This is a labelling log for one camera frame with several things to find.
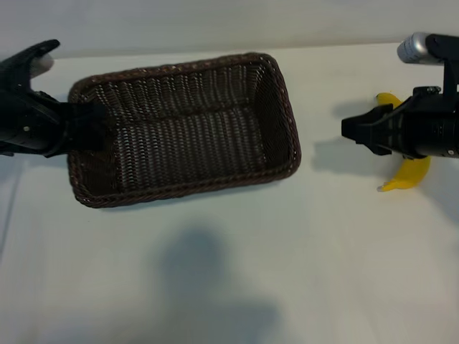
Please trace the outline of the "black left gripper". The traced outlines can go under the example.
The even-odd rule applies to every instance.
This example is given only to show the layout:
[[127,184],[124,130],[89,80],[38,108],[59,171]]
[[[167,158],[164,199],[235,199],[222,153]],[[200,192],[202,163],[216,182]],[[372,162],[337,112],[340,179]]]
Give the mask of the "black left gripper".
[[[1,154],[46,158],[104,147],[106,114],[98,103],[60,102],[42,91],[1,91]],[[67,132],[67,122],[84,125]]]

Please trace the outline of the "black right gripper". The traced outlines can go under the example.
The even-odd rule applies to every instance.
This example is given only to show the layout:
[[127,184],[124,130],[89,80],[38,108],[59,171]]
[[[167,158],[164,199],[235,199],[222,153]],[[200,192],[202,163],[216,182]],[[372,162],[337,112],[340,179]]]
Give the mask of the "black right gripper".
[[[388,105],[378,105],[363,115],[341,121],[341,135],[365,145],[373,154],[401,153],[406,158],[445,155],[445,100],[437,86],[416,87],[401,101],[387,96]],[[387,147],[375,145],[387,130]]]

